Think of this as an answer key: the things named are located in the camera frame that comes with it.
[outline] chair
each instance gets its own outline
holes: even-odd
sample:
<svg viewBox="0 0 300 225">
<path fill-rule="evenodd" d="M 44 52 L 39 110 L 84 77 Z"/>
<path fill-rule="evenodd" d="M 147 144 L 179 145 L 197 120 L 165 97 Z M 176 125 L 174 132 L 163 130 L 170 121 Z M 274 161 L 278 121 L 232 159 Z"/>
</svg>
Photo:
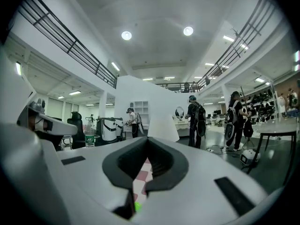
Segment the chair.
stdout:
<svg viewBox="0 0 300 225">
<path fill-rule="evenodd" d="M 83 133 L 83 121 L 81 120 L 82 116 L 78 112 L 72 112 L 72 117 L 67 120 L 67 123 L 75 125 L 78 128 L 77 134 L 72 135 L 72 149 L 83 148 L 85 147 L 85 136 Z"/>
</svg>

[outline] black shirt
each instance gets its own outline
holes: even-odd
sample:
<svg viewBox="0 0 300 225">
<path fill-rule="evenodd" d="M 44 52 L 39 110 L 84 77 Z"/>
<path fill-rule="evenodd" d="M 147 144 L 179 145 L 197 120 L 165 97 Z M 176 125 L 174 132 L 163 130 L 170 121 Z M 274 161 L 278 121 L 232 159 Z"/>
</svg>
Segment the black shirt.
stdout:
<svg viewBox="0 0 300 225">
<path fill-rule="evenodd" d="M 232 107 L 234 105 L 236 100 L 232 100 L 229 102 L 229 106 Z M 242 128 L 244 126 L 244 118 L 242 115 L 240 115 L 239 110 L 242 109 L 242 103 L 238 102 L 235 106 L 235 114 L 238 116 L 238 122 L 239 122 L 239 127 Z"/>
<path fill-rule="evenodd" d="M 191 125 L 195 124 L 195 112 L 197 110 L 197 105 L 200 105 L 198 102 L 194 101 L 194 104 L 190 104 L 187 109 L 187 114 L 191 116 Z"/>
</svg>

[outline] gray floor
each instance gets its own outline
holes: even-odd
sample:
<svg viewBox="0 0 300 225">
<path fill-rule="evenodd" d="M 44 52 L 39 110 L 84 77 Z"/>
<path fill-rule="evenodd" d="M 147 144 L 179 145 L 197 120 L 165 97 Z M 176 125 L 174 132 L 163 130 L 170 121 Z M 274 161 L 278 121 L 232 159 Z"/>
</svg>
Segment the gray floor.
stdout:
<svg viewBox="0 0 300 225">
<path fill-rule="evenodd" d="M 259 139 L 252 138 L 251 141 L 257 147 Z M 188 137 L 180 138 L 178 143 L 188 145 Z M 206 139 L 202 137 L 201 149 L 205 150 L 207 148 L 211 148 L 215 151 L 216 154 L 218 154 L 221 153 L 220 145 L 223 143 L 224 135 L 222 133 L 207 130 Z M 241 143 L 246 143 L 246 139 L 244 137 L 242 138 Z M 233 144 L 234 142 L 232 143 L 229 150 L 233 149 Z M 283 184 L 287 168 L 290 163 L 291 142 L 283 140 L 270 140 L 267 150 L 264 151 L 265 144 L 266 140 L 263 140 L 260 149 L 261 159 L 258 166 L 252 169 L 249 175 L 253 177 L 258 183 L 260 183 L 266 190 L 266 192 L 270 194 L 277 188 L 281 187 Z M 237 152 L 228 151 L 227 154 L 218 154 L 218 156 L 228 161 L 235 167 L 241 169 L 243 165 L 240 162 L 239 155 L 242 152 L 243 150 Z M 295 167 L 295 165 L 299 163 L 299 158 L 300 142 L 298 141 L 296 145 L 293 167 Z"/>
</svg>

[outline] shelving unit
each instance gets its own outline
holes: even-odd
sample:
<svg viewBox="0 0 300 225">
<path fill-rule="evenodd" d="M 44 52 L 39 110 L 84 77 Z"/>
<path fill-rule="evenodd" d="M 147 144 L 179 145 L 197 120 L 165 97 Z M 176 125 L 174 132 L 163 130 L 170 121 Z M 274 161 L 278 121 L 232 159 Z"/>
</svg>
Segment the shelving unit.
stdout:
<svg viewBox="0 0 300 225">
<path fill-rule="evenodd" d="M 148 101 L 134 101 L 130 103 L 130 107 L 133 107 L 135 113 L 139 113 L 142 119 L 144 128 L 148 129 L 149 126 L 149 107 Z"/>
</svg>

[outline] ceiling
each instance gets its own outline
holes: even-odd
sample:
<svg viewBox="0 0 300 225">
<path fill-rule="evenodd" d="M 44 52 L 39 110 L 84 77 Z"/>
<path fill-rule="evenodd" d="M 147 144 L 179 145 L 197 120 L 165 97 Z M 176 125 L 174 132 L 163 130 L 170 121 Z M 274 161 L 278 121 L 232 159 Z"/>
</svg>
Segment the ceiling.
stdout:
<svg viewBox="0 0 300 225">
<path fill-rule="evenodd" d="M 54 99 L 64 96 L 62 101 L 78 105 L 99 102 L 102 92 L 99 88 L 59 69 L 14 38 L 8 37 L 4 48 L 11 61 L 21 63 L 23 72 L 37 93 Z M 77 90 L 81 93 L 69 95 Z M 107 94 L 107 103 L 114 104 L 114 96 Z"/>
<path fill-rule="evenodd" d="M 170 82 L 185 82 L 195 72 L 215 39 L 215 62 L 227 48 L 217 35 L 231 33 L 225 22 L 236 0 L 76 0 L 115 54 L 122 54 L 119 66 L 130 66 L 138 78 L 175 76 Z M 185 36 L 191 26 L 194 33 Z M 121 38 L 130 31 L 129 41 Z"/>
<path fill-rule="evenodd" d="M 278 44 L 276 44 L 265 56 L 258 60 L 251 68 L 232 79 L 225 86 L 230 93 L 233 91 L 241 92 L 241 88 L 245 94 L 251 93 L 254 90 L 266 89 L 268 86 L 265 82 L 256 81 L 256 78 L 261 78 L 267 82 L 268 79 L 274 81 L 275 84 L 283 82 L 290 76 L 295 74 L 293 72 L 293 46 L 291 43 L 292 34 L 287 34 Z M 221 88 L 214 90 L 207 95 L 203 102 L 217 103 L 224 101 Z"/>
</svg>

